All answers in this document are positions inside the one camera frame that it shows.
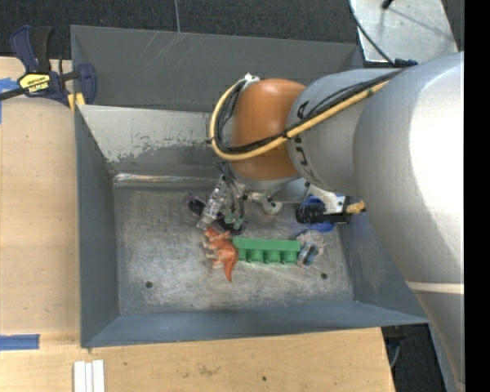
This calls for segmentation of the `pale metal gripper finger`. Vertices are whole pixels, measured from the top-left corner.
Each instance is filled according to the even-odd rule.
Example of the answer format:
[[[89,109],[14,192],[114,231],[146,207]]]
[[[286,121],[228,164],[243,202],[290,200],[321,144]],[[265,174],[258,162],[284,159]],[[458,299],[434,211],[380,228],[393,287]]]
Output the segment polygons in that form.
[[[223,207],[227,196],[227,184],[225,176],[220,176],[215,188],[208,197],[205,206],[202,209],[200,218],[196,227],[206,229],[211,226],[217,219],[221,208]]]

